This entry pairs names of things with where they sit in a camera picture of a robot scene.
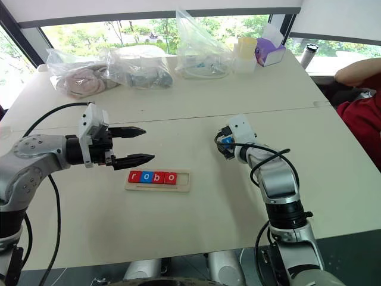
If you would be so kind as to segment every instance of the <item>person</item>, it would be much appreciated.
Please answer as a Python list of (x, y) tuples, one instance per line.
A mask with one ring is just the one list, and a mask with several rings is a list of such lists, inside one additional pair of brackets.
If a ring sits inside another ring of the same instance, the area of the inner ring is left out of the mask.
[(376, 90), (371, 98), (340, 104), (337, 111), (381, 172), (381, 58), (353, 63), (339, 70), (335, 81)]

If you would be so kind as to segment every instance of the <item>red shirt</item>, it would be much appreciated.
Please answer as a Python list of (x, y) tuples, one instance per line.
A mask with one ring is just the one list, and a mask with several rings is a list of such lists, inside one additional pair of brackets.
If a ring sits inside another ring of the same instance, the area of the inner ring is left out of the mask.
[(338, 113), (381, 172), (381, 74), (366, 79), (360, 86), (375, 89), (371, 98), (345, 102)]

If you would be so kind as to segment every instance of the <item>tree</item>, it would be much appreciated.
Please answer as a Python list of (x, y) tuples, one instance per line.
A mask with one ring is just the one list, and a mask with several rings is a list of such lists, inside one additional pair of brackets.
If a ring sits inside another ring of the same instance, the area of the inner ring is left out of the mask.
[(242, 20), (242, 24), (245, 28), (242, 36), (260, 38), (267, 24), (267, 20), (268, 15), (253, 15)]
[(129, 21), (129, 24), (130, 24), (130, 30), (133, 34), (133, 38), (135, 39), (135, 43), (139, 43), (139, 34), (138, 34), (138, 32), (135, 32), (135, 30), (132, 26), (132, 21)]
[(138, 33), (139, 35), (148, 35), (151, 32), (151, 28), (134, 25), (133, 30), (131, 29), (131, 27), (126, 27), (122, 29), (122, 33), (125, 34), (132, 34), (134, 32)]
[(161, 48), (163, 51), (167, 49), (167, 45), (163, 42), (156, 42), (156, 43), (151, 43), (151, 42), (144, 42), (144, 43), (131, 43), (129, 46), (139, 46), (139, 45), (152, 45), (152, 46), (157, 46)]
[[(0, 27), (0, 60), (4, 61), (7, 66), (16, 69), (20, 74), (33, 73), (34, 69), (26, 56), (20, 51), (20, 49), (15, 45), (12, 39), (7, 35), (7, 33)], [(2, 71), (4, 74), (8, 74), (9, 70), (7, 68)], [(5, 85), (6, 80), (1, 79), (0, 85)]]
[(221, 23), (215, 17), (200, 17), (199, 24), (212, 36), (218, 36)]
[(224, 17), (217, 39), (225, 42), (228, 38), (238, 38), (244, 32), (242, 20), (237, 16)]
[(318, 45), (319, 49), (317, 56), (319, 57), (337, 57), (336, 52), (339, 51), (357, 52), (366, 57), (381, 57), (381, 47), (365, 45), (362, 43), (289, 38), (286, 42), (286, 47), (289, 48), (294, 55), (300, 56), (308, 43), (315, 43)]
[(110, 43), (103, 24), (52, 26), (43, 31), (54, 47), (74, 55), (98, 55), (104, 48), (122, 47), (121, 43)]
[(154, 31), (165, 39), (167, 54), (176, 54), (179, 44), (176, 19), (154, 19), (151, 23)]
[(123, 38), (121, 36), (121, 23), (120, 23), (120, 21), (107, 21), (107, 22), (105, 22), (105, 25), (108, 27), (108, 30), (112, 29), (114, 31), (115, 35), (120, 40), (121, 45), (124, 46)]

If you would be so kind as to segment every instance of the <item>black cable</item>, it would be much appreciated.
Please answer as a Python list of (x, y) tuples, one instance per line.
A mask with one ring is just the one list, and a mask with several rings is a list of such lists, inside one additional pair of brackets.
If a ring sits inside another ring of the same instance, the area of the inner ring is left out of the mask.
[[(23, 135), (23, 138), (28, 136), (31, 131), (38, 125), (41, 123), (41, 121), (43, 121), (45, 118), (47, 118), (48, 116), (52, 115), (53, 113), (59, 111), (59, 110), (62, 110), (62, 109), (65, 109), (65, 108), (68, 108), (68, 107), (72, 107), (72, 106), (87, 106), (89, 105), (89, 102), (75, 102), (75, 103), (69, 103), (69, 104), (64, 104), (64, 105), (61, 105), (47, 113), (45, 113), (43, 116), (41, 116), (39, 119), (37, 119), (36, 122), (34, 122), (34, 124), (31, 125), (31, 127), (29, 127), (29, 129), (25, 132), (25, 134)], [(51, 175), (48, 176), (49, 177), (49, 180), (51, 181), (52, 185), (53, 185), (53, 188), (54, 188), (54, 191), (55, 191), (55, 194), (56, 194), (56, 200), (57, 200), (57, 216), (58, 216), (58, 220), (59, 220), (59, 228), (57, 227), (57, 242), (56, 242), (56, 246), (55, 248), (57, 249), (57, 252), (58, 252), (58, 246), (60, 244), (60, 236), (61, 236), (61, 207), (59, 205), (60, 203), (60, 197), (59, 197), (59, 194), (58, 194), (58, 188), (57, 188), (57, 185), (55, 184), (54, 180), (53, 180), (53, 177)], [(24, 265), (26, 264), (29, 256), (30, 256), (30, 252), (32, 250), (32, 244), (33, 244), (33, 232), (32, 232), (32, 226), (31, 226), (31, 223), (29, 221), (29, 218), (28, 218), (28, 215), (25, 214), (25, 217), (24, 217), (24, 220), (25, 220), (25, 224), (27, 226), (27, 231), (28, 231), (28, 248), (27, 248), (27, 251), (25, 253), (25, 257), (24, 257), (24, 260), (23, 260), (23, 265), (22, 265), (22, 268), (24, 267)], [(55, 256), (57, 256), (57, 253), (55, 251), (55, 254), (53, 254), (53, 257), (49, 263), (49, 266), (50, 266), (50, 269), (48, 268), (44, 274), (44, 276), (46, 275), (46, 277), (48, 276), (50, 270), (51, 270), (51, 266), (53, 265), (54, 263), (54, 260), (55, 260)]]
[(256, 170), (258, 170), (259, 167), (261, 167), (262, 165), (270, 162), (271, 160), (274, 160), (275, 158), (279, 157), (280, 155), (284, 154), (284, 153), (288, 153), (290, 152), (290, 149), (284, 149), (284, 150), (281, 150), (280, 152), (277, 152), (275, 153), (274, 155), (270, 156), (269, 158), (266, 158), (265, 160), (259, 162), (258, 164), (256, 164), (250, 171), (250, 180), (251, 182), (253, 182), (254, 185), (256, 185), (257, 187), (260, 187), (259, 183), (257, 183), (254, 178), (253, 178), (253, 175), (254, 175), (254, 172)]
[(25, 263), (28, 261), (30, 252), (32, 250), (32, 244), (33, 244), (32, 225), (30, 224), (30, 220), (29, 220), (27, 213), (25, 213), (24, 220), (25, 220), (25, 224), (26, 224), (26, 229), (28, 231), (28, 248), (26, 250), (25, 258), (23, 260), (23, 265), (21, 266), (21, 269), (24, 268)]
[(49, 266), (46, 269), (43, 277), (41, 278), (39, 286), (43, 286), (43, 284), (45, 283), (45, 281), (46, 281), (46, 279), (47, 279), (47, 277), (48, 277), (48, 275), (50, 273), (50, 270), (52, 270), (55, 258), (56, 258), (57, 253), (58, 253), (58, 248), (60, 246), (60, 239), (61, 239), (61, 204), (60, 204), (60, 194), (58, 193), (58, 188), (57, 188), (57, 185), (55, 184), (55, 182), (53, 180), (52, 175), (49, 175), (48, 178), (49, 178), (50, 182), (53, 185), (54, 192), (55, 192), (55, 198), (56, 198), (56, 201), (57, 201), (57, 240), (55, 241), (55, 248), (54, 248), (52, 259), (50, 260)]
[(57, 107), (57, 108), (55, 108), (55, 109), (52, 109), (51, 111), (45, 113), (43, 116), (41, 116), (40, 118), (38, 118), (37, 121), (34, 122), (34, 124), (32, 124), (32, 126), (29, 127), (29, 129), (25, 132), (25, 134), (24, 134), (23, 137), (28, 136), (29, 133), (32, 132), (32, 130), (33, 130), (34, 128), (36, 128), (36, 126), (37, 126), (38, 124), (40, 124), (41, 121), (43, 121), (43, 120), (44, 120), (45, 118), (47, 118), (49, 115), (52, 115), (53, 113), (55, 113), (55, 112), (57, 112), (57, 111), (59, 111), (59, 110), (62, 110), (62, 109), (64, 109), (64, 108), (67, 108), (67, 107), (72, 107), (72, 106), (87, 106), (87, 105), (89, 105), (88, 102), (75, 102), (75, 103), (64, 104), (64, 105), (61, 105), (61, 106), (59, 106), (59, 107)]
[(270, 227), (267, 228), (267, 240), (268, 240), (268, 243), (270, 243), (270, 245), (273, 244), (273, 242), (271, 241), (271, 232), (270, 232)]
[(259, 244), (260, 244), (260, 240), (261, 240), (261, 237), (262, 237), (262, 234), (264, 232), (264, 230), (266, 229), (266, 227), (268, 227), (268, 224), (269, 224), (269, 220), (262, 226), (261, 230), (259, 231), (258, 235), (257, 235), (257, 239), (255, 240), (255, 245), (254, 245), (254, 253), (255, 253), (255, 268), (257, 270), (257, 274), (258, 274), (258, 277), (261, 281), (261, 284), (263, 286), (266, 286), (264, 280), (263, 280), (263, 276), (262, 276), (262, 272), (260, 270), (260, 265), (259, 265), (259, 255), (258, 255), (258, 248), (259, 248)]
[[(273, 153), (273, 154), (277, 154), (277, 153), (278, 153), (277, 151), (272, 150), (272, 149), (270, 149), (270, 148), (263, 147), (263, 146), (259, 146), (259, 145), (255, 145), (255, 144), (222, 143), (222, 142), (218, 142), (218, 141), (217, 141), (217, 138), (218, 138), (218, 135), (214, 138), (214, 142), (215, 142), (217, 145), (222, 145), (222, 146), (227, 146), (227, 145), (228, 145), (228, 146), (249, 147), (249, 148), (256, 148), (256, 149), (260, 149), (260, 150), (268, 151), (268, 152)], [(295, 176), (296, 184), (298, 185), (298, 187), (300, 187), (300, 183), (299, 183), (299, 174), (298, 174), (298, 172), (296, 171), (295, 166), (294, 166), (294, 165), (290, 162), (290, 160), (288, 160), (285, 156), (279, 154), (279, 155), (277, 155), (277, 157), (280, 157), (280, 158), (284, 159), (284, 161), (290, 166), (290, 168), (292, 169), (293, 175)]]

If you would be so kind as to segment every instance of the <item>green foliage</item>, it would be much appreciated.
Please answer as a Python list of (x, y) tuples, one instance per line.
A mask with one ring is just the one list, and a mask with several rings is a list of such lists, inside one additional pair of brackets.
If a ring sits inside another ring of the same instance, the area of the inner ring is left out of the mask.
[(53, 46), (70, 54), (97, 55), (104, 48), (119, 48), (121, 43), (109, 43), (101, 27), (86, 29), (86, 24), (62, 25), (44, 28)]
[(215, 17), (201, 17), (199, 23), (209, 34), (214, 37), (218, 36), (221, 23)]
[(176, 19), (153, 19), (151, 24), (156, 34), (165, 39), (166, 53), (176, 55), (179, 44), (179, 35), (177, 32)]
[(125, 34), (138, 33), (139, 35), (148, 35), (151, 32), (151, 29), (149, 27), (133, 25), (133, 31), (131, 27), (123, 28), (121, 31)]
[(360, 54), (370, 58), (381, 57), (381, 47), (372, 45), (363, 45), (361, 43), (343, 43), (344, 51), (357, 51)]
[(260, 38), (268, 21), (268, 15), (254, 15), (244, 19), (245, 31), (241, 34), (244, 37)]
[(164, 52), (167, 52), (167, 45), (163, 42), (161, 43), (130, 43), (128, 44), (127, 46), (140, 46), (140, 45), (152, 45), (152, 46), (158, 46), (159, 48), (161, 48)]
[[(9, 68), (17, 69), (20, 74), (34, 72), (34, 68), (29, 60), (20, 51), (2, 27), (0, 27), (0, 60), (4, 61), (4, 64), (0, 65), (0, 71), (2, 73), (1, 76), (7, 74), (9, 72)], [(4, 79), (0, 79), (0, 81), (0, 85), (5, 85)]]
[(301, 43), (297, 43), (292, 38), (288, 38), (285, 47), (287, 47), (295, 56), (301, 55)]

